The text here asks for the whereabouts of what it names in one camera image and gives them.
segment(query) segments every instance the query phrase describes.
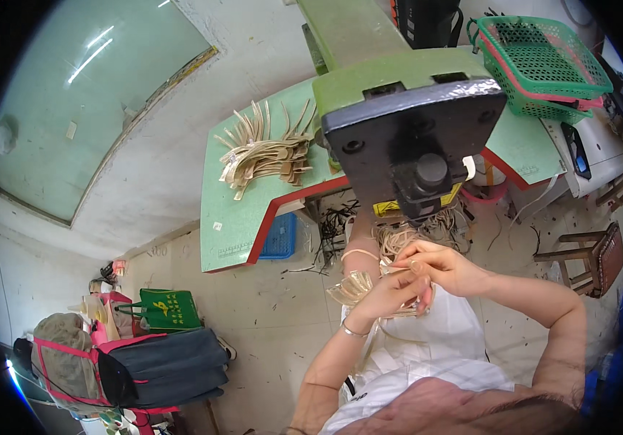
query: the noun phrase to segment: woman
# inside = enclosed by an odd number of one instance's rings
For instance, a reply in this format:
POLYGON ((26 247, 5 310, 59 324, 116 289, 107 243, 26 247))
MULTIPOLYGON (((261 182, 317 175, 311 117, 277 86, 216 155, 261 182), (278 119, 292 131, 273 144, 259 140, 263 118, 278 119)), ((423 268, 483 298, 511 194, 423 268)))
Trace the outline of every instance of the woman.
POLYGON ((370 219, 359 215, 344 273, 366 271, 376 284, 309 366, 289 434, 525 434, 579 424, 586 316, 574 291, 488 272, 429 241, 403 249, 392 266, 406 270, 383 278, 378 257, 370 219), (483 332, 464 299, 475 296, 549 329, 532 387, 515 385, 487 361, 483 332), (384 345, 373 345, 366 367, 354 376, 356 393, 339 408, 339 389, 363 359, 373 323, 416 297, 418 317, 388 322, 387 332, 399 340, 384 337, 384 345))

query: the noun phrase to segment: green table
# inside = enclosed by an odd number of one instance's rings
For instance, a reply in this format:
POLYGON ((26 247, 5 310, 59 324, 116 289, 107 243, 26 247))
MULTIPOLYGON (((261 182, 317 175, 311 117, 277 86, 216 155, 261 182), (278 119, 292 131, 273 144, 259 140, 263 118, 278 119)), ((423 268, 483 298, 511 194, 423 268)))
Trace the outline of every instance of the green table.
MULTIPOLYGON (((312 80, 298 83, 266 99, 271 110, 272 138, 280 137, 285 130, 280 102, 285 103, 292 122, 299 116, 307 99, 311 99, 308 110, 311 109, 314 101, 312 80)), ((265 114, 263 101, 261 109, 265 114)), ((239 113, 253 117, 251 106, 239 113)), ((302 187, 294 187, 272 175, 253 180, 241 200, 235 201, 235 191, 227 183, 218 181, 224 167, 220 157, 229 148, 214 139, 213 135, 227 137, 224 129, 231 129, 237 120, 235 115, 230 116, 208 135, 200 209, 200 261, 203 272, 220 272, 234 266, 255 264, 280 205, 348 184, 343 173, 331 174, 328 152, 313 145, 307 157, 314 169, 302 174, 302 187)))
MULTIPOLYGON (((298 83, 267 99, 271 108, 271 137, 278 137, 284 131, 280 102, 285 103, 290 117, 296 120, 307 99, 314 98, 312 80, 298 83)), ((240 113, 253 115, 251 107, 240 113)), ((302 187, 294 187, 275 176, 259 178, 246 189, 240 201, 235 201, 234 190, 218 181, 223 168, 220 157, 228 148, 213 135, 225 136, 224 128, 230 129, 236 121, 232 115, 212 128, 208 135, 200 214, 203 272, 254 265, 275 213, 282 204, 348 184, 343 173, 331 174, 327 151, 313 145, 309 148, 309 163, 314 169, 302 175, 302 187)), ((481 154, 522 190, 546 183, 561 172, 559 153, 539 119, 514 116, 507 107, 481 154)))

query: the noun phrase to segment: wooden stool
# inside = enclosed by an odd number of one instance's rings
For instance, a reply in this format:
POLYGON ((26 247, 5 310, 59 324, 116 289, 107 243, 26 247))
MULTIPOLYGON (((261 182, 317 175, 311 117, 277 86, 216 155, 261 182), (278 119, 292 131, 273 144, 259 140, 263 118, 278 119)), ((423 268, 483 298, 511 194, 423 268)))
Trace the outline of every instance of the wooden stool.
POLYGON ((612 204, 611 211, 615 212, 623 205, 623 174, 612 181, 612 188, 605 194, 597 198, 595 204, 599 207, 602 204, 610 202, 612 204))
POLYGON ((565 285, 573 288, 573 285, 591 278, 592 281, 583 283, 573 290, 593 298, 604 296, 623 267, 623 242, 620 238, 619 223, 612 222, 606 231, 564 234, 558 241, 577 241, 579 248, 536 254, 533 260, 558 261, 565 285), (585 247, 585 243, 590 241, 593 241, 594 245, 585 247), (568 278, 566 260, 583 260, 585 272, 574 278, 568 278))

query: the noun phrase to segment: warning sticker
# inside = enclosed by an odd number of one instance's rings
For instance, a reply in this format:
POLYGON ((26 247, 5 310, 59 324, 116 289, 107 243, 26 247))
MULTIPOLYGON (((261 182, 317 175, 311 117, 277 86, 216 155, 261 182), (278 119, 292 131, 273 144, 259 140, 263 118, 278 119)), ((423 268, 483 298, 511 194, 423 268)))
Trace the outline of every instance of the warning sticker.
POLYGON ((456 196, 456 193, 459 191, 459 188, 461 187, 461 185, 462 183, 456 183, 455 185, 452 185, 451 192, 449 192, 447 195, 440 196, 440 207, 444 207, 445 205, 449 204, 450 202, 454 200, 454 197, 456 196))
POLYGON ((390 212, 401 210, 399 203, 396 201, 385 201, 383 203, 377 203, 372 207, 374 208, 374 213, 377 217, 386 217, 386 215, 390 214, 390 212))
MULTIPOLYGON (((461 187, 461 185, 462 183, 456 183, 455 185, 452 185, 451 192, 449 192, 447 195, 440 197, 441 207, 448 205, 454 200, 454 197, 456 196, 457 192, 459 192, 459 188, 461 187)), ((377 215, 377 217, 382 218, 389 215, 396 215, 397 212, 401 211, 399 203, 397 203, 396 201, 385 201, 383 203, 377 203, 373 205, 372 208, 374 208, 374 213, 377 215)))

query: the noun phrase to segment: blue plastic crate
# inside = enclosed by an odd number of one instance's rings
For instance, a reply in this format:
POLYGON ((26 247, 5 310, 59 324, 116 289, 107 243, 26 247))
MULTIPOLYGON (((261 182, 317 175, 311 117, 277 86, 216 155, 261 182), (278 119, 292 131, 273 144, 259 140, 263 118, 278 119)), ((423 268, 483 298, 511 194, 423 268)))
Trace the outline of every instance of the blue plastic crate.
POLYGON ((295 253, 296 226, 297 216, 294 213, 281 214, 273 219, 259 259, 284 260, 290 258, 295 253))

